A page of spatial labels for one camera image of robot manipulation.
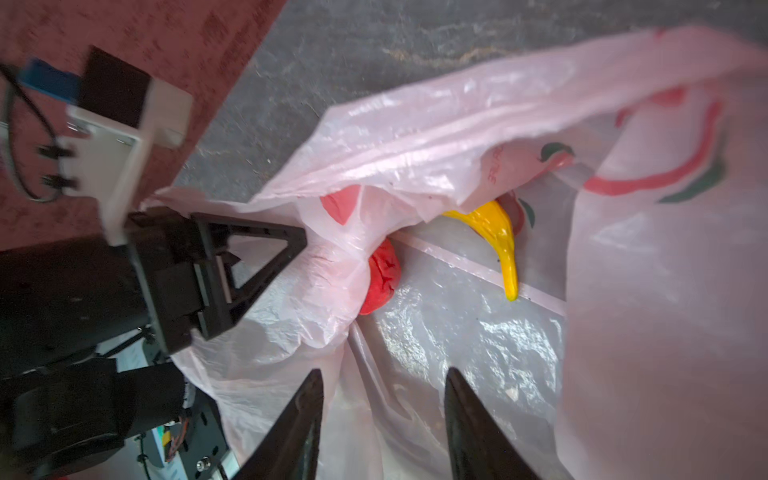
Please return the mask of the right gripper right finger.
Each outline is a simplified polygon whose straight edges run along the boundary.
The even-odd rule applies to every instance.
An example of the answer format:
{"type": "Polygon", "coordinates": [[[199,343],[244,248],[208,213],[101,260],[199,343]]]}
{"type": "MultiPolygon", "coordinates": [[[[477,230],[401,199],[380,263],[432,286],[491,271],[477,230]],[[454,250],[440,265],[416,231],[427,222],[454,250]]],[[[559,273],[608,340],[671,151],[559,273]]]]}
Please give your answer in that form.
{"type": "Polygon", "coordinates": [[[539,478],[455,367],[446,375],[444,413],[454,479],[539,478]]]}

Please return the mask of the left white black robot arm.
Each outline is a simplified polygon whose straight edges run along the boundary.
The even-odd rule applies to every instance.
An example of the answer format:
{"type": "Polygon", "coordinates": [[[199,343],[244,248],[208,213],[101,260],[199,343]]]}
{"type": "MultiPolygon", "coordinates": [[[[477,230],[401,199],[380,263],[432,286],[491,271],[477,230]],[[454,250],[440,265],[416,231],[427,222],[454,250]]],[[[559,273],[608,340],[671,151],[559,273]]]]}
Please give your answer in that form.
{"type": "Polygon", "coordinates": [[[126,235],[1,255],[1,445],[32,479],[87,469],[183,415],[176,367],[119,371],[102,342],[131,333],[174,354],[213,339],[307,244],[300,227],[166,207],[132,213],[126,235]]]}

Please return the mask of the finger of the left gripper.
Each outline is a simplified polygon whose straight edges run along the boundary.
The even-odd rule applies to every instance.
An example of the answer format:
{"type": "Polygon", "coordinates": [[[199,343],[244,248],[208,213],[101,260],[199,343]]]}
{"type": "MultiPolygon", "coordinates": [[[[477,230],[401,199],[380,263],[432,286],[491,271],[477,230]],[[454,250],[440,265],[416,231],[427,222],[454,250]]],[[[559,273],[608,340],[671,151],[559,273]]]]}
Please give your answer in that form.
{"type": "Polygon", "coordinates": [[[193,271],[198,326],[210,340],[232,329],[307,246],[304,229],[203,213],[191,216],[201,254],[193,271]]]}

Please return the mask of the pink translucent plastic bag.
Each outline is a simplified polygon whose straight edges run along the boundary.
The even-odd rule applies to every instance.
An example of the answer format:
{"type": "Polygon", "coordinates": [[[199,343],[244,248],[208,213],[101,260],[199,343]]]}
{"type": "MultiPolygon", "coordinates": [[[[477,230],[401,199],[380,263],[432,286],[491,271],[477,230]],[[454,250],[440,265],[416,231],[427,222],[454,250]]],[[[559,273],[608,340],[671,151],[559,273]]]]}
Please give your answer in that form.
{"type": "Polygon", "coordinates": [[[704,27],[333,107],[246,203],[308,244],[175,364],[245,460],[312,369],[318,477],[447,479],[458,369],[549,479],[767,475],[767,51],[704,27]]]}

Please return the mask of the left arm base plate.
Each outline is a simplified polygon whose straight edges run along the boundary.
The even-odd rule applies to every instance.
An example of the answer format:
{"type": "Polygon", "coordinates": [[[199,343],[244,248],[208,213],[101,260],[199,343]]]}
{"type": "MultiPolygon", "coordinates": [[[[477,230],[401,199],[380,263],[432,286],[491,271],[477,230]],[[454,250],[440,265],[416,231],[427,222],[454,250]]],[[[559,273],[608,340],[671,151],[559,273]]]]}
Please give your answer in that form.
{"type": "Polygon", "coordinates": [[[135,438],[142,479],[228,479],[230,454],[215,401],[198,392],[183,418],[135,438]]]}

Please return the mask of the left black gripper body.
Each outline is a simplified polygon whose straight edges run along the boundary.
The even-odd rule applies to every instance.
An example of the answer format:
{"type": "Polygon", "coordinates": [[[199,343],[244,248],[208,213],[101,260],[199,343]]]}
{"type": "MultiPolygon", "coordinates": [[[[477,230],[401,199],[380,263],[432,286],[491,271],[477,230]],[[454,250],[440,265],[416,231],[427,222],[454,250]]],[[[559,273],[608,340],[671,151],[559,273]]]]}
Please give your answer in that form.
{"type": "Polygon", "coordinates": [[[203,307],[198,226],[160,209],[131,214],[127,233],[116,247],[96,234],[2,252],[2,377],[87,355],[144,326],[166,353],[190,346],[203,307]]]}

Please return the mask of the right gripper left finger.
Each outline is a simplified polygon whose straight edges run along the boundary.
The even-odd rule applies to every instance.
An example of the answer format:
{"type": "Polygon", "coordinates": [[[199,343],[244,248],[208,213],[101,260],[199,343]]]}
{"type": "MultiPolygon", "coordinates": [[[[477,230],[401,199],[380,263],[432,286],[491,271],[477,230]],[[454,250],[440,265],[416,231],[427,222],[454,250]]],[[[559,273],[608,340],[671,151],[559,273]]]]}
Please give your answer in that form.
{"type": "Polygon", "coordinates": [[[322,372],[313,369],[234,479],[315,479],[323,406],[322,372]]]}

